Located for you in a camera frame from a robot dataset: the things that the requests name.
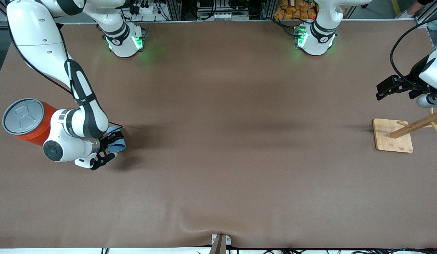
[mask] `brown table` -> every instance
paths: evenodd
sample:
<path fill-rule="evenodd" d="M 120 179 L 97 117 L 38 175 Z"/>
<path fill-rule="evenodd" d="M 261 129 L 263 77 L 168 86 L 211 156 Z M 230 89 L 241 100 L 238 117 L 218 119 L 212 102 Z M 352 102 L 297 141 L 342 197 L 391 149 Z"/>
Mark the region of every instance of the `brown table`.
<path fill-rule="evenodd" d="M 343 22 L 323 56 L 293 49 L 275 24 L 154 24 L 120 59 L 94 26 L 65 26 L 70 54 L 128 148 L 91 172 L 54 163 L 0 121 L 0 248 L 201 246 L 436 248 L 437 136 L 415 152 L 375 150 L 374 118 L 428 113 L 408 95 L 376 101 L 389 52 L 412 21 Z M 412 32 L 404 73 L 431 45 Z M 76 104 L 12 48 L 0 120 L 13 101 Z"/>

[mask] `orange container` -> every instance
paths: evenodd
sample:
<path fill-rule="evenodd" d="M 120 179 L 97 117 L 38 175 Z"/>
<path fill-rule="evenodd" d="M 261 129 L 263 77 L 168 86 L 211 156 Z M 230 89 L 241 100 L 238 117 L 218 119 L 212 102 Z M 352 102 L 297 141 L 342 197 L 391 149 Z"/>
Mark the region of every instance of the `orange container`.
<path fill-rule="evenodd" d="M 50 132 L 50 119 L 57 111 L 53 106 L 34 98 L 11 104 L 2 117 L 4 130 L 17 138 L 43 146 Z"/>

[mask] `velcro strap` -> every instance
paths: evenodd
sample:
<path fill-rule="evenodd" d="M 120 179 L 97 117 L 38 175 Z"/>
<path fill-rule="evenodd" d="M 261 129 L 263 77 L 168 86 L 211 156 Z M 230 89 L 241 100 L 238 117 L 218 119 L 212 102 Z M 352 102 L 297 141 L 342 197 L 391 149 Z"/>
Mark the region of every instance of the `velcro strap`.
<path fill-rule="evenodd" d="M 93 100 L 96 100 L 95 93 L 92 93 L 91 95 L 88 95 L 88 96 L 86 96 L 85 98 L 82 98 L 82 99 L 75 99 L 74 101 L 79 106 L 85 106 L 85 105 L 89 104 Z"/>

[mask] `round lid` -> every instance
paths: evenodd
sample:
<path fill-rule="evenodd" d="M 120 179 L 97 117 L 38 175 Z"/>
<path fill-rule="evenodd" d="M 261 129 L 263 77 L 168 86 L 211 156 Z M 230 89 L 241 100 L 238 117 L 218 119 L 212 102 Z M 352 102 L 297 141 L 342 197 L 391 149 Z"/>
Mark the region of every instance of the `round lid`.
<path fill-rule="evenodd" d="M 7 108 L 2 117 L 2 126 L 10 134 L 24 135 L 35 130 L 43 117 L 43 104 L 33 98 L 24 98 Z"/>

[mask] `wooden stand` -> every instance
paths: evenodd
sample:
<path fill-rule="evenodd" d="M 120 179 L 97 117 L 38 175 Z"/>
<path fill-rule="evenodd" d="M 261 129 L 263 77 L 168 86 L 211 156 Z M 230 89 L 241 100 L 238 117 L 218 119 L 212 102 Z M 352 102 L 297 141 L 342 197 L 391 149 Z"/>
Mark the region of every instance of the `wooden stand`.
<path fill-rule="evenodd" d="M 375 148 L 379 151 L 412 153 L 413 145 L 410 133 L 421 128 L 433 128 L 437 133 L 437 112 L 430 108 L 429 115 L 412 124 L 405 121 L 374 119 Z"/>

